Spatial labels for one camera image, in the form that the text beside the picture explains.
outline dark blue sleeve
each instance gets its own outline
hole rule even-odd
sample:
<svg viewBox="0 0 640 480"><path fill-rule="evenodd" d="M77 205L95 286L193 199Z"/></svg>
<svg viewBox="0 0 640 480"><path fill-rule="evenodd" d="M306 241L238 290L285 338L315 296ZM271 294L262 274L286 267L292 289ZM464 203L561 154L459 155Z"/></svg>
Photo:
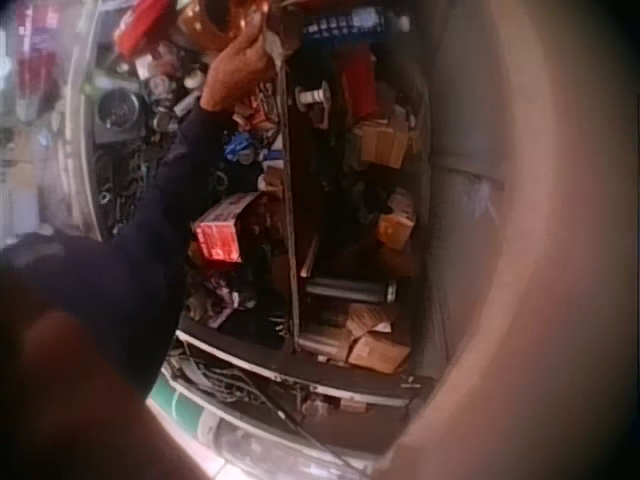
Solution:
<svg viewBox="0 0 640 480"><path fill-rule="evenodd" d="M112 240L31 234L2 253L37 293L78 318L145 395L178 324L190 222L207 206L208 170L222 159L226 119L195 107L132 221Z"/></svg>

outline sleeve cuff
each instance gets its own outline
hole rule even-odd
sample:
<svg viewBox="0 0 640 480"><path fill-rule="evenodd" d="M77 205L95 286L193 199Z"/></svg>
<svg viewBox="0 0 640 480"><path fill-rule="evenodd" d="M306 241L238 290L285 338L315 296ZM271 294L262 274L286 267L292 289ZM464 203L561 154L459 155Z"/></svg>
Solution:
<svg viewBox="0 0 640 480"><path fill-rule="evenodd" d="M222 129L231 120L228 112L211 112L200 106L199 102L191 109L189 116L180 126L182 135L190 144L210 143L217 138Z"/></svg>

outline hand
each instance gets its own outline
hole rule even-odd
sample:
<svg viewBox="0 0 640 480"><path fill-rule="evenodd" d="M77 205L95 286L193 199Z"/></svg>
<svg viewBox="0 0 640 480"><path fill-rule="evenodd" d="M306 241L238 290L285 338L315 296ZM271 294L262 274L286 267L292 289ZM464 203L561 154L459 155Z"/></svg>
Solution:
<svg viewBox="0 0 640 480"><path fill-rule="evenodd" d="M200 106L209 111L233 108L273 73L273 61L265 49L264 14L253 13L242 33L218 55L207 72Z"/></svg>

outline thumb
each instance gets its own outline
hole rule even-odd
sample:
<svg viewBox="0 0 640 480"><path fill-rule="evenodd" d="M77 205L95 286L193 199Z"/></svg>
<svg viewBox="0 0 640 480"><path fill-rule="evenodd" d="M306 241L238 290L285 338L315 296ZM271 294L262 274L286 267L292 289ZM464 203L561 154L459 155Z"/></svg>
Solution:
<svg viewBox="0 0 640 480"><path fill-rule="evenodd" d="M236 52L246 50L249 48L263 31L264 16L262 12L255 11L250 14L245 22L244 29L240 32L240 35L231 43L230 47Z"/></svg>

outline wire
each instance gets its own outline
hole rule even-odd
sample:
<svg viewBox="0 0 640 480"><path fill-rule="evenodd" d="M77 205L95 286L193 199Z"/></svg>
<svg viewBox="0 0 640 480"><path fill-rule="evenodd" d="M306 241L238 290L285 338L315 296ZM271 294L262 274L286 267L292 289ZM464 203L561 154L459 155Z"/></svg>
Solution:
<svg viewBox="0 0 640 480"><path fill-rule="evenodd" d="M321 450L324 450L325 452L327 452L334 459L336 459L339 463L341 463L342 465L347 467L351 472L353 472L356 475L358 475L358 477L360 477L360 478L362 478L364 480L368 479L367 475L362 470L354 467L351 464L351 462L349 462L342 455L340 455L337 452L334 452L327 445L325 445L320 440L318 440L313 435L311 435L309 432L307 432L289 412L287 412L285 409L280 407L267 393L263 392L262 389L259 388L253 382L253 380L251 380L242 370L238 370L237 368L216 368L216 367L211 367L211 366L208 366L208 365L205 367L204 366L205 362L203 362L201 360L198 360L198 359L195 359L195 358L190 356L190 354L189 354L190 352L189 352L189 350L187 348L186 342L183 342L183 343L185 344L185 351L187 352L187 355L177 355L176 356L177 358L191 360L194 363L194 365L196 365L198 370L200 370L200 373L202 373L206 377L209 377L210 375L214 376L215 373L217 373L220 376L222 376L222 375L231 375L231 376L237 376L237 377L242 378L245 381L245 383L248 384L248 385L242 385L242 384L238 385L237 381L235 381L233 379L229 379L228 377L223 377L223 381L229 382L229 383L233 383L234 385L238 385L238 386L240 386L240 388L244 388L244 389L246 389L246 391L248 391L250 393L253 393L256 396L258 396L262 400L262 402L264 402L264 404L266 404L269 408L271 408L275 412L275 414L283 422L285 422L290 428L292 428L293 430L298 432L300 435L305 437L307 440L309 440L311 443L313 443L314 445L319 447Z"/></svg>
<svg viewBox="0 0 640 480"><path fill-rule="evenodd" d="M298 432L300 435L302 435L303 437L305 437L307 440L309 440L311 443L313 443L314 445L316 445L317 447L321 448L322 450L324 450L325 452L327 452L329 455L331 455L333 458L335 458L336 460L338 460L338 462L340 462L342 465L344 465L345 467L347 467L351 472L355 473L356 475L358 475L358 477L367 480L368 477L367 475L365 475L365 473L354 467L351 462L349 462L346 458L344 458L342 455L340 455L337 452L334 452L331 448L329 448L327 445L325 445L324 443L322 443L320 440L318 440L317 438L315 438L313 435L311 435L309 432L307 432L297 421L296 419L289 413L287 412L285 409L283 409L282 407L280 407L274 400L272 400L265 392L263 392L248 376L246 376L244 374L244 372L242 371L238 371L238 373L244 378L244 380L251 386L251 388L253 390L255 390L258 395L260 395L260 397L262 397L262 400L264 401L264 403L266 403L271 409L274 410L274 412L276 413L276 415L282 419L289 427L291 427L293 430L295 430L296 432Z"/></svg>

